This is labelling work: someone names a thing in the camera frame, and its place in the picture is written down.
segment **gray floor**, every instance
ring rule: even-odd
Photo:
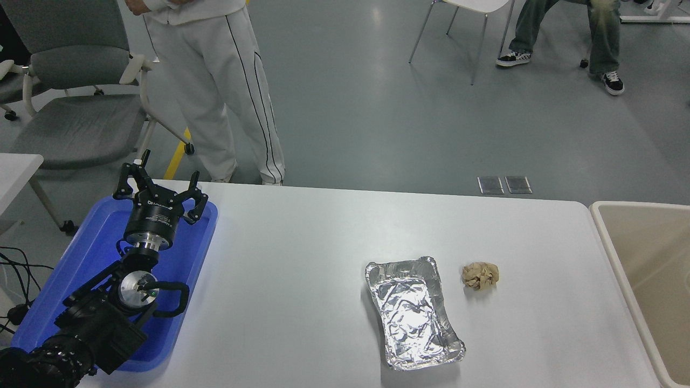
[[[562,2],[549,12],[529,65],[497,68],[505,6],[489,17],[471,86],[480,14],[460,10],[446,36],[453,7],[436,5],[414,61],[407,63],[429,3],[252,1],[286,156],[286,185],[481,195],[479,175],[523,175],[534,193],[505,197],[690,204],[690,25],[623,25],[619,73],[627,91],[612,97],[578,67],[589,36],[581,5]],[[516,2],[509,39],[523,3]],[[640,9],[631,1],[622,13]],[[141,18],[124,12],[124,19],[132,51],[152,57]],[[151,88],[154,105],[182,131],[186,125],[160,71],[152,72]],[[39,96],[38,104],[57,95]],[[0,151],[9,149],[28,120],[21,104],[12,107],[22,120],[0,120]],[[240,132],[235,178],[256,183]],[[151,175],[163,177],[176,145],[159,128]],[[115,163],[40,176],[63,214],[80,222],[111,193],[118,168]],[[185,158],[175,177],[187,179],[194,169]],[[23,248],[32,262],[56,263],[69,243],[30,189],[3,218],[25,224],[0,236],[0,244]],[[37,275],[44,281],[48,273]],[[12,280],[0,287],[18,289]]]

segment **black sneaker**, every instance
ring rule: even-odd
[[[618,73],[616,71],[606,72],[600,75],[599,78],[604,82],[606,91],[609,92],[610,95],[621,95],[625,91],[625,85],[623,85],[623,81],[618,78]]]
[[[515,65],[528,64],[530,58],[532,58],[531,52],[511,51],[508,55],[504,55],[503,57],[496,59],[496,64],[499,66],[503,66],[505,68],[509,68]]]

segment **aluminum foil tray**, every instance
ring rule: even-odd
[[[364,275],[383,324],[391,368],[411,371],[462,360],[465,344],[448,321],[433,258],[371,262]]]

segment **office chair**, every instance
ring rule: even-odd
[[[448,3],[451,4],[452,6],[455,6],[455,12],[453,13],[453,18],[451,19],[451,24],[448,25],[448,30],[446,31],[446,35],[451,31],[451,27],[453,26],[453,22],[455,21],[455,16],[457,15],[457,10],[460,9],[460,7],[463,7],[467,10],[478,12],[484,14],[484,27],[482,28],[482,36],[480,37],[480,42],[479,42],[479,48],[477,49],[477,59],[475,60],[475,65],[474,69],[472,70],[472,78],[470,80],[470,85],[474,85],[474,80],[475,76],[477,75],[477,67],[479,66],[479,58],[480,55],[482,54],[482,46],[484,45],[484,34],[486,33],[486,22],[489,20],[489,14],[499,10],[503,6],[508,3],[509,0],[432,0],[431,5],[429,6],[428,12],[426,13],[426,18],[424,19],[424,24],[422,24],[422,29],[420,30],[420,34],[417,37],[417,42],[415,42],[415,47],[412,49],[412,54],[410,54],[410,59],[407,61],[407,63],[411,64],[412,63],[412,57],[415,56],[415,51],[417,51],[417,45],[420,44],[420,39],[422,38],[422,33],[424,32],[424,28],[426,27],[426,22],[429,20],[429,15],[431,14],[431,10],[433,9],[433,6],[436,3]],[[506,39],[506,33],[508,32],[508,24],[511,21],[511,15],[513,14],[513,6],[515,5],[515,0],[510,0],[511,2],[511,10],[508,13],[508,20],[506,21],[506,28],[505,31],[503,32],[503,39]]]
[[[5,110],[5,119],[18,119],[17,113],[6,104],[21,101],[23,71],[22,66],[28,64],[31,54],[26,49],[17,31],[10,23],[5,11],[0,7],[0,108]],[[34,79],[32,94],[38,95],[48,89],[38,79]]]
[[[107,164],[135,149],[141,158],[155,125],[160,123],[185,143],[188,155],[194,153],[193,145],[163,123],[152,109],[146,86],[153,63],[129,52],[117,0],[0,0],[0,4],[32,53],[30,65],[23,68],[23,100],[32,119],[10,152],[43,155],[44,170]],[[64,90],[139,85],[139,94],[60,97],[36,111],[30,92],[34,77],[49,88]],[[148,125],[144,138],[135,148],[145,121]],[[60,222],[38,181],[30,184],[55,224],[67,234],[74,233],[74,222]]]

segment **crumpled paper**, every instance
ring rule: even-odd
[[[498,267],[486,262],[474,262],[462,269],[462,281],[474,289],[485,289],[498,282]]]

